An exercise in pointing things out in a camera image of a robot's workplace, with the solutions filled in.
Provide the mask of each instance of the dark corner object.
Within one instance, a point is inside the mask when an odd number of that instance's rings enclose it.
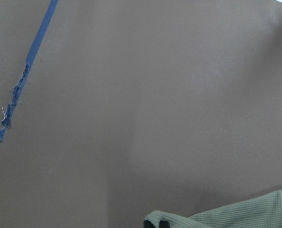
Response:
[[[155,228],[154,225],[148,220],[145,220],[143,225],[144,225],[144,228]],[[168,221],[160,221],[159,228],[170,228],[169,222]]]

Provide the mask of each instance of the light green fabric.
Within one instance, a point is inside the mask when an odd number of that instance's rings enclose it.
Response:
[[[282,228],[282,190],[183,217],[159,210],[147,215],[159,228],[160,220],[170,228]]]

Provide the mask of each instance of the ribbed fabric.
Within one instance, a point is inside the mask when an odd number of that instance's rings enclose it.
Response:
[[[159,228],[161,220],[170,228],[282,228],[282,190],[183,217],[159,210],[147,215]]]

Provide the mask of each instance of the blue painter's tape strip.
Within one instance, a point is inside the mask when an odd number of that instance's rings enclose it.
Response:
[[[26,57],[26,67],[25,67],[25,69],[24,69],[24,71],[21,75],[21,79],[19,80],[17,85],[13,88],[12,101],[11,101],[11,103],[9,103],[7,105],[5,117],[2,120],[3,128],[0,129],[0,142],[3,140],[3,136],[4,136],[6,129],[9,128],[9,123],[10,123],[14,108],[17,106],[19,96],[20,96],[22,89],[25,85],[28,74],[29,74],[30,69],[32,67],[32,64],[33,64],[33,62],[36,58],[38,49],[41,45],[41,42],[43,40],[43,37],[44,37],[45,32],[47,30],[47,27],[48,27],[50,20],[52,18],[52,15],[54,14],[57,2],[58,2],[58,0],[51,0],[49,7],[46,11],[46,14],[43,18],[43,21],[41,23],[41,26],[38,30],[38,33],[37,33],[35,39],[33,40],[31,48],[30,48],[28,55]]]

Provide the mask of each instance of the gray surface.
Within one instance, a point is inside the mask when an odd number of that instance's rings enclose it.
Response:
[[[61,0],[21,100],[0,228],[142,227],[282,189],[282,3]]]

